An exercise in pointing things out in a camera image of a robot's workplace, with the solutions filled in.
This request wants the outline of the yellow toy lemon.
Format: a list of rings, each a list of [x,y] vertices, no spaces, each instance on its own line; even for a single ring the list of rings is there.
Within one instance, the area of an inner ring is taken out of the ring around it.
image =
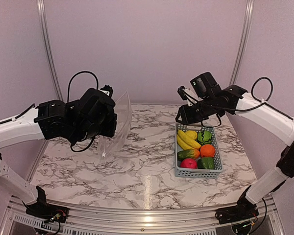
[[[197,140],[197,132],[196,131],[188,130],[185,132],[185,134],[188,135],[193,140],[195,140],[195,141]]]

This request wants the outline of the clear zip top bag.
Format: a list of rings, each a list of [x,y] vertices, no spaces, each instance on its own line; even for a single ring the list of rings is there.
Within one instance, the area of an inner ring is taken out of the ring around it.
[[[98,154],[105,158],[121,151],[127,139],[132,118],[132,108],[128,92],[125,92],[117,101],[114,108],[117,114],[115,135],[112,138],[100,136],[97,145]]]

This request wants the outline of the yellow toy banana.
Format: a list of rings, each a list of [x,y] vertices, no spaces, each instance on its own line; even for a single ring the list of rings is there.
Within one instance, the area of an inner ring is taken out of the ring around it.
[[[188,136],[182,130],[177,131],[177,143],[182,147],[182,149],[197,149],[201,148],[201,144],[199,144],[196,140],[193,140],[190,136]]]

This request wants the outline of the grey plastic basket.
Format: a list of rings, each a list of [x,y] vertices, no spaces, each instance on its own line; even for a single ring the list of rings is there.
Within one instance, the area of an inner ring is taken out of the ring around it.
[[[175,176],[215,179],[223,171],[212,126],[175,125]]]

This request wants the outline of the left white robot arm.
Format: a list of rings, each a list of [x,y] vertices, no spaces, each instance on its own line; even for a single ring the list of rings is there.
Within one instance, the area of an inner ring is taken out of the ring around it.
[[[71,146],[100,135],[113,137],[117,114],[112,99],[113,89],[89,88],[79,99],[65,103],[52,100],[38,107],[30,106],[23,113],[0,121],[0,149],[32,140],[64,138]],[[28,183],[13,171],[0,153],[0,186],[22,200],[30,215],[48,218],[65,210],[47,203],[45,191]]]

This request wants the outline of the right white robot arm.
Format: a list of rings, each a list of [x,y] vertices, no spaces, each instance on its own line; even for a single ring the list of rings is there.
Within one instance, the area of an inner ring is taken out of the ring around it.
[[[257,100],[237,85],[223,90],[218,85],[206,86],[204,89],[197,89],[197,94],[201,100],[191,106],[182,105],[178,109],[176,122],[190,125],[207,120],[211,115],[223,116],[228,112],[258,124],[286,145],[276,167],[250,185],[235,206],[217,209],[215,217],[220,224],[225,224],[258,215],[257,203],[294,177],[294,119],[269,106],[266,100]]]

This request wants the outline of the green toy cabbage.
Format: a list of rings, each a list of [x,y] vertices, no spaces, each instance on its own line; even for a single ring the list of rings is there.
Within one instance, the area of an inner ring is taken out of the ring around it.
[[[197,142],[201,145],[210,144],[212,141],[212,134],[209,131],[200,131],[197,134]]]

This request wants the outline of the orange toy orange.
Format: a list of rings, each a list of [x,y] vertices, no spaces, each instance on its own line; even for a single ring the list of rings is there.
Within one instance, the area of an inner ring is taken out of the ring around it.
[[[211,144],[204,144],[200,148],[200,156],[203,157],[214,157],[215,148]]]

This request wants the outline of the green orange toy cucumber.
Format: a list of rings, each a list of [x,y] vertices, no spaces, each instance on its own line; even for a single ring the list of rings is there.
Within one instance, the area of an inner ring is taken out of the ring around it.
[[[187,158],[198,159],[200,157],[200,151],[198,149],[187,149],[177,153],[177,159],[183,161]]]

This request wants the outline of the red toy apple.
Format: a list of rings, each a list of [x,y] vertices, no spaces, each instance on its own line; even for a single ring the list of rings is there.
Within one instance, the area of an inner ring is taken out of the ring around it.
[[[197,169],[197,161],[192,158],[184,159],[181,164],[181,168]]]

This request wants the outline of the right aluminium frame post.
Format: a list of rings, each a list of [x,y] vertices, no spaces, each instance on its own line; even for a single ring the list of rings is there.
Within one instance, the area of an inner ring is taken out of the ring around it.
[[[254,0],[246,1],[243,27],[242,27],[241,37],[239,41],[238,52],[235,59],[233,71],[231,73],[229,85],[236,84],[238,80],[240,68],[242,65],[242,61],[244,58],[245,50],[247,48],[247,43],[248,43],[248,39],[250,35],[250,30],[252,25],[252,16],[253,16],[253,10],[254,10],[254,2],[255,2]]]

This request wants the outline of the aluminium frame post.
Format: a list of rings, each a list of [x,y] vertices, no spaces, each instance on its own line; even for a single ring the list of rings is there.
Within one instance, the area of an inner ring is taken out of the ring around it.
[[[253,10],[254,10],[254,2],[255,2],[254,0],[246,1],[243,27],[242,27],[241,37],[239,41],[238,52],[235,59],[233,71],[231,73],[229,85],[236,84],[238,80],[240,68],[242,65],[242,61],[244,58],[245,50],[247,48],[247,43],[248,43],[248,39],[250,35],[250,30],[252,25],[252,16],[253,16]]]
[[[58,79],[58,75],[57,75],[57,71],[56,71],[56,67],[55,67],[55,63],[53,59],[53,54],[52,54],[44,0],[37,0],[37,9],[38,9],[42,38],[44,42],[44,48],[46,52],[47,63],[48,63],[48,67],[49,67],[49,71],[51,75],[52,84],[53,84],[57,99],[64,101],[63,93],[60,87],[60,82]]]

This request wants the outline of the left aluminium frame post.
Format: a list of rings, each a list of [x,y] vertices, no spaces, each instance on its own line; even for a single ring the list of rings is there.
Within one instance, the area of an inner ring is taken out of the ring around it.
[[[58,79],[58,75],[57,75],[57,71],[56,71],[56,67],[55,67],[55,63],[53,59],[53,54],[52,54],[44,0],[37,0],[37,9],[38,9],[42,38],[44,42],[44,48],[46,52],[47,63],[48,63],[48,67],[49,67],[49,71],[51,75],[52,84],[53,84],[57,99],[64,101],[63,93],[60,87],[60,82]]]

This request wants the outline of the front aluminium rail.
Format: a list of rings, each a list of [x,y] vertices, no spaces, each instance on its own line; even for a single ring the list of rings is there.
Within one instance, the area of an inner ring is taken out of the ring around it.
[[[137,210],[100,208],[51,200],[68,208],[61,235],[232,235],[242,222],[220,224],[215,217],[220,206],[191,209]],[[25,213],[20,199],[9,200],[0,235],[54,233],[57,225]]]

